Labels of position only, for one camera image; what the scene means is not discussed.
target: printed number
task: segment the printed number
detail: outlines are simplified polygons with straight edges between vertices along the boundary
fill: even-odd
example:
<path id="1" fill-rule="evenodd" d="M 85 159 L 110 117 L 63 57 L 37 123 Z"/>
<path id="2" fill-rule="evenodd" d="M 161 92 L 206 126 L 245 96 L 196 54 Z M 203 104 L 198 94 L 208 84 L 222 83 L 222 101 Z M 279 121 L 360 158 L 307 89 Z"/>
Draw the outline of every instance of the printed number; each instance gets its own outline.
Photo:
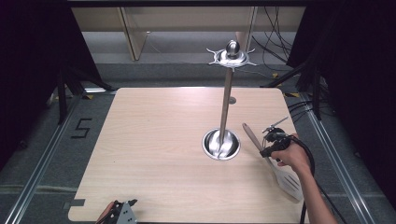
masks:
<path id="1" fill-rule="evenodd" d="M 90 128 L 80 128 L 80 127 L 79 127 L 79 125 L 81 125 L 81 122 L 84 121 L 84 120 L 92 120 L 92 119 L 80 119 L 80 120 L 78 121 L 78 125 L 77 125 L 77 127 L 76 127 L 76 131 L 85 131 L 84 135 L 81 135 L 81 136 L 72 136 L 72 138 L 86 138 L 86 137 L 87 137 L 87 134 L 88 134 L 88 132 L 90 131 Z"/>

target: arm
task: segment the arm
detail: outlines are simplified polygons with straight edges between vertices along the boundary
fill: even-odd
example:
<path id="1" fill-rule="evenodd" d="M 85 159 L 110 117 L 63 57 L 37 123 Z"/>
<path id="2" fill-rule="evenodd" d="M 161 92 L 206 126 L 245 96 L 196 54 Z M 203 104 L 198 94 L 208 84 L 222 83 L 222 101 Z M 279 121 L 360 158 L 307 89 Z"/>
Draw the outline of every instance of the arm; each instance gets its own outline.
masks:
<path id="1" fill-rule="evenodd" d="M 273 159 L 281 159 L 279 166 L 289 165 L 300 178 L 303 187 L 306 209 L 311 223 L 337 223 L 326 203 L 323 201 L 318 185 L 311 175 L 309 160 L 304 150 L 291 141 L 286 150 L 274 151 Z"/>

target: metal holder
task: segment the metal holder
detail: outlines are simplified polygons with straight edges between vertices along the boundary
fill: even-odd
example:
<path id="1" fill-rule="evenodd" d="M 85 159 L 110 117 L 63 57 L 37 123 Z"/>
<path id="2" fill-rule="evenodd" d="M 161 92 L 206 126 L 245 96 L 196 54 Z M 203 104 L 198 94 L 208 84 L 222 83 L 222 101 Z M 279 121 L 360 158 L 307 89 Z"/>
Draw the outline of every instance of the metal holder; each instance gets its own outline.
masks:
<path id="1" fill-rule="evenodd" d="M 244 66 L 249 63 L 257 65 L 249 61 L 248 53 L 239 50 L 238 42 L 231 40 L 226 49 L 219 51 L 207 51 L 214 54 L 215 61 L 210 64 L 219 64 L 227 67 L 227 73 L 224 83 L 224 98 L 221 111 L 221 123 L 219 129 L 213 129 L 205 134 L 203 139 L 203 148 L 206 155 L 218 161 L 227 161 L 236 156 L 241 147 L 239 138 L 235 133 L 226 130 L 228 106 L 230 104 L 231 88 L 233 85 L 233 72 L 236 67 Z"/>

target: gray floor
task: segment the gray floor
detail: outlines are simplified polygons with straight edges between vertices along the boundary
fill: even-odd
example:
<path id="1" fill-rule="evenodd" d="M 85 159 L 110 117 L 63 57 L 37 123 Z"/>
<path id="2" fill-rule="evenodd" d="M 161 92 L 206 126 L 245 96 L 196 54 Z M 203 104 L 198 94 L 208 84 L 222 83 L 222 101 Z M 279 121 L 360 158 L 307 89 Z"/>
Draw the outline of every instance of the gray floor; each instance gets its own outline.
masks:
<path id="1" fill-rule="evenodd" d="M 224 49 L 225 44 L 230 39 L 234 39 L 232 33 L 150 33 L 140 60 L 132 62 L 123 34 L 85 33 L 84 36 L 103 80 L 114 87 L 221 87 L 224 84 L 225 70 L 222 67 L 207 65 L 213 61 L 213 55 L 207 52 L 206 48 Z M 262 43 L 265 42 L 265 35 L 255 34 L 255 36 Z M 292 43 L 293 33 L 285 33 L 284 36 Z M 273 56 L 262 55 L 262 50 L 255 43 L 252 43 L 251 47 L 256 49 L 251 54 L 251 61 L 258 66 L 247 65 L 235 71 L 234 86 L 259 88 L 272 81 L 274 74 L 285 73 L 278 71 L 279 69 L 289 69 Z M 271 48 L 285 57 L 283 51 L 276 46 Z M 279 88 L 287 93 L 296 92 L 294 84 L 297 79 L 298 77 L 292 78 Z M 84 85 L 94 87 L 91 83 Z M 91 99 L 77 99 L 78 103 L 64 127 L 59 145 L 50 157 L 46 171 L 39 179 L 21 223 L 71 223 L 67 218 L 68 205 L 74 199 L 113 98 L 114 94 L 98 93 Z M 71 105 L 75 100 L 76 97 L 69 99 L 69 104 Z M 285 97 L 285 100 L 288 105 L 302 101 L 300 97 Z M 30 137 L 26 139 L 28 148 L 16 151 L 0 173 L 0 221 L 6 219 L 8 211 L 19 198 L 23 186 L 28 182 L 58 127 L 57 104 L 55 100 L 43 112 Z M 323 107 L 321 108 L 322 124 L 374 222 L 396 223 L 395 211 L 363 162 L 354 155 L 354 147 L 338 118 L 331 108 L 326 107 L 328 105 L 321 106 Z M 296 130 L 312 150 L 317 162 L 317 181 L 332 198 L 348 223 L 371 223 L 370 220 L 362 221 L 360 212 L 354 207 L 355 202 L 348 195 L 305 110 L 306 108 L 302 107 L 291 114 L 296 115 L 293 118 Z M 91 119 L 82 121 L 80 126 L 90 130 L 86 138 L 73 138 L 82 135 L 80 130 L 76 130 L 81 119 Z"/>

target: wooden board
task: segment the wooden board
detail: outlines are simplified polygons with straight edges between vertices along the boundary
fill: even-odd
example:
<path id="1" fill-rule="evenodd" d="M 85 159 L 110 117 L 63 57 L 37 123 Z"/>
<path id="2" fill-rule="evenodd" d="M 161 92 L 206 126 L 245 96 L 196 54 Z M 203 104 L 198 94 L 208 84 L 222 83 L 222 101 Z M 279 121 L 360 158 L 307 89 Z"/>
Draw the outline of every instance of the wooden board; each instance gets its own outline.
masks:
<path id="1" fill-rule="evenodd" d="M 241 149 L 215 161 L 202 141 L 219 128 L 223 88 L 118 90 L 75 198 L 85 204 L 69 218 L 94 221 L 109 202 L 137 199 L 140 222 L 299 222 L 302 202 L 279 188 L 242 128 L 247 123 L 262 139 L 263 129 L 289 116 L 281 91 L 233 88 L 232 97 L 227 129 Z M 291 119 L 278 127 L 295 133 Z"/>

